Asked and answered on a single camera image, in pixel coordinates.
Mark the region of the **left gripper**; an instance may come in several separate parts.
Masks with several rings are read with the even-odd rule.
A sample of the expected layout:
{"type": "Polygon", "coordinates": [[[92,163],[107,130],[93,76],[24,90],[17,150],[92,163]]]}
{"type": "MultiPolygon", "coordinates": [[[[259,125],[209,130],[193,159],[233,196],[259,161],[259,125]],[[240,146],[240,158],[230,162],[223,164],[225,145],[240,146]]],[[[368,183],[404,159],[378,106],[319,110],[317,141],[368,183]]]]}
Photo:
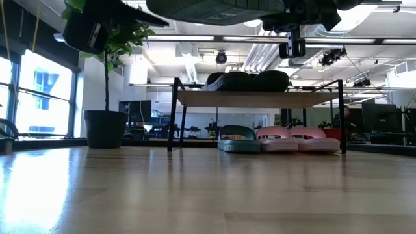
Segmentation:
{"type": "Polygon", "coordinates": [[[120,0],[86,0],[83,14],[97,23],[146,23],[156,27],[167,27],[169,23],[161,18],[132,8],[120,0]]]}

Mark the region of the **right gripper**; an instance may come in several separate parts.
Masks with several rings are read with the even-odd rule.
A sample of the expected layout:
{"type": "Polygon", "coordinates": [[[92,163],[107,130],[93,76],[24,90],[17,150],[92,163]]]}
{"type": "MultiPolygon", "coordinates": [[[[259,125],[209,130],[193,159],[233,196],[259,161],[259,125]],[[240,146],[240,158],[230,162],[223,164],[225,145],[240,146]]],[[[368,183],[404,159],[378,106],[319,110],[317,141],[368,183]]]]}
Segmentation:
{"type": "Polygon", "coordinates": [[[302,25],[323,25],[332,30],[341,17],[333,0],[284,0],[285,14],[261,17],[264,31],[286,33],[302,25]]]}

